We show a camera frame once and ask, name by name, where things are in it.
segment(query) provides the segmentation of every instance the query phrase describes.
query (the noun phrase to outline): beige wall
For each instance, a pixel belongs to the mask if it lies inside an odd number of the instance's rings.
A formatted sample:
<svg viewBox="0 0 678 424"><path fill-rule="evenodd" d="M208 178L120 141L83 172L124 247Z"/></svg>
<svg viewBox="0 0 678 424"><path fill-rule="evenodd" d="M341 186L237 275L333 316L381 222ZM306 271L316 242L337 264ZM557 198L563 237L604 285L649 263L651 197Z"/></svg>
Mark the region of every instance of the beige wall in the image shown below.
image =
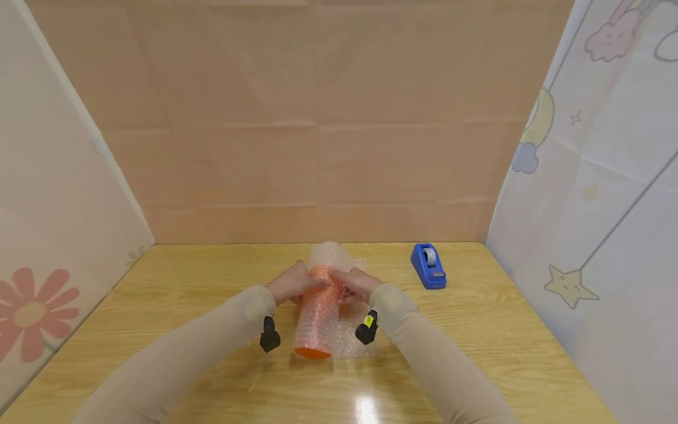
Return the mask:
<svg viewBox="0 0 678 424"><path fill-rule="evenodd" d="M217 243L484 241L572 0L27 3L157 241Z"/></svg>

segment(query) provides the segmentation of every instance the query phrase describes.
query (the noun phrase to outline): tape roll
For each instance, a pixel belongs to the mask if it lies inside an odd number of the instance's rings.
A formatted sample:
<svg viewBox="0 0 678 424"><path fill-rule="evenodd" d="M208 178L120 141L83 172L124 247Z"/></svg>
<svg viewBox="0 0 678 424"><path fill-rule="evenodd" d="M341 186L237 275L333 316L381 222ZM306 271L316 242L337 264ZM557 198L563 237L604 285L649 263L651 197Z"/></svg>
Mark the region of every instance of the tape roll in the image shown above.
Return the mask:
<svg viewBox="0 0 678 424"><path fill-rule="evenodd" d="M434 267L435 266L435 250L432 248L424 248L424 256L426 257L426 264L429 267Z"/></svg>

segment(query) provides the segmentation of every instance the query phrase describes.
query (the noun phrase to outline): orange tube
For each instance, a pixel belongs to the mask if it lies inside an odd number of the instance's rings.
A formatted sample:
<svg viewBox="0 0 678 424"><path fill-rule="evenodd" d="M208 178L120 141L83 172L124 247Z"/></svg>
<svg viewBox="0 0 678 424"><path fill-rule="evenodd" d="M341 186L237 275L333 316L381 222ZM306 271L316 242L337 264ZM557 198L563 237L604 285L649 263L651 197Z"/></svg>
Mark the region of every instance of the orange tube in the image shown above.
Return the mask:
<svg viewBox="0 0 678 424"><path fill-rule="evenodd" d="M319 265L308 272L313 278L332 283L328 288L304 294L302 299L294 351L305 358L323 360L332 356L339 327L339 296L343 285L335 282L329 271L327 265Z"/></svg>

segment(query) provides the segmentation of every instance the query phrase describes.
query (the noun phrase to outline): beige sleeve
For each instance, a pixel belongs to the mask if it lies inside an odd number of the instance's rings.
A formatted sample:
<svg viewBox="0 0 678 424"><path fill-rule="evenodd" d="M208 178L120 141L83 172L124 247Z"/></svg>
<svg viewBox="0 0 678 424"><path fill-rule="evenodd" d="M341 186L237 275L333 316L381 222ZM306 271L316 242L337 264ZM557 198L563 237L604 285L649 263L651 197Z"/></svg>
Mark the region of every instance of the beige sleeve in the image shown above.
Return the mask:
<svg viewBox="0 0 678 424"><path fill-rule="evenodd" d="M158 424L218 362L248 344L273 314L275 300L254 286L151 343L87 400L74 424Z"/></svg>
<svg viewBox="0 0 678 424"><path fill-rule="evenodd" d="M492 381L395 286L374 290L370 307L400 349L444 423L513 424L518 418Z"/></svg>

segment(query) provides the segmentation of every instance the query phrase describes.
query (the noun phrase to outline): hand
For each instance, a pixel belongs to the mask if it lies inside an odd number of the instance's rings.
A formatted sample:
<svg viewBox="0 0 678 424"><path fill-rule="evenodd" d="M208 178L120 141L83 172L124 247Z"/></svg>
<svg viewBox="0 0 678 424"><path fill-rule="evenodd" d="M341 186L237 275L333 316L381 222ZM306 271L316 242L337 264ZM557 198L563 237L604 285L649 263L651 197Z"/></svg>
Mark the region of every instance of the hand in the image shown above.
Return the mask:
<svg viewBox="0 0 678 424"><path fill-rule="evenodd" d="M325 280L311 278L304 261L296 261L294 265L271 280L266 288L273 295L275 304L280 306L288 300L301 304L301 296L312 288L324 288L330 283Z"/></svg>
<svg viewBox="0 0 678 424"><path fill-rule="evenodd" d="M370 274L361 271L358 268L353 268L348 273L333 269L332 272L330 272L330 276L335 281L346 286L339 298L339 303L369 303L370 296L374 289L383 284L375 277L372 277Z"/></svg>

